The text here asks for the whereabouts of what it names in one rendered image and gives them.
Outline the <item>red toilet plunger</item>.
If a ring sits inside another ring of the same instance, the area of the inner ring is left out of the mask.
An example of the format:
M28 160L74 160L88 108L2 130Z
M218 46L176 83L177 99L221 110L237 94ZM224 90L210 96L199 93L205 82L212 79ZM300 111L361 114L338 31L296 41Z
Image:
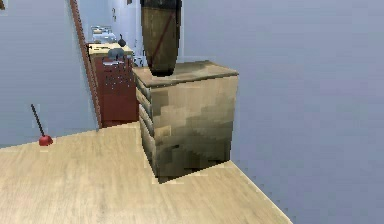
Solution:
M35 106L31 105L31 109L32 109L32 112L34 114L34 117L35 117L36 123L38 125L39 131L41 133L41 137L39 138L39 145L40 146L49 146L49 145L51 145L53 143L53 139L49 135L45 134L45 132L44 132L44 130L42 128L40 119L38 117L38 114L36 112Z

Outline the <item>light wooden chest of drawers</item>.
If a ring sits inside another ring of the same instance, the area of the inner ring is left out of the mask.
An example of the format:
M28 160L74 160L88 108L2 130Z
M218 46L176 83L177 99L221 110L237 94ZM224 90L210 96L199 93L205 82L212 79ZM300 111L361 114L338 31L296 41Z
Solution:
M160 183L230 159L239 73L211 61L133 69L142 146Z

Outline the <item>grey round object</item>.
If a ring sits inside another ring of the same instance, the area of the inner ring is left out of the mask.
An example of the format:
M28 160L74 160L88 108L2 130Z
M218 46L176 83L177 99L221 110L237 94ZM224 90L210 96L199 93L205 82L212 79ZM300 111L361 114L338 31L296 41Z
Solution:
M122 48L113 48L108 51L108 58L111 60L118 60L124 57L124 50Z

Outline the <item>brown wooden door frame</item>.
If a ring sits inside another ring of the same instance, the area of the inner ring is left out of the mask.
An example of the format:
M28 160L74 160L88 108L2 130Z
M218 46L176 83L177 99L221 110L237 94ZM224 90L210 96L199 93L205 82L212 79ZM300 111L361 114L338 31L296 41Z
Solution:
M85 41L84 31L82 27L80 12L78 8L77 0L69 0L69 5L75 25L76 35L78 38L79 49L81 52L82 61L85 68L85 73L87 77L88 86L91 93L91 99L96 119L96 128L100 129L102 127L99 98L97 94L97 79L94 76L90 56L89 56L89 47Z

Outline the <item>dark red cabinet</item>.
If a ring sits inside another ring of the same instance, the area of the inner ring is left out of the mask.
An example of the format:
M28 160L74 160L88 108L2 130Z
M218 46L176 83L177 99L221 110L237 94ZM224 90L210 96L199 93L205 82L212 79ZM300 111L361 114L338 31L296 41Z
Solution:
M89 44L89 56L97 79L101 128L107 128L138 120L136 83L132 72L133 51L118 43ZM124 57L108 58L108 51L122 48Z

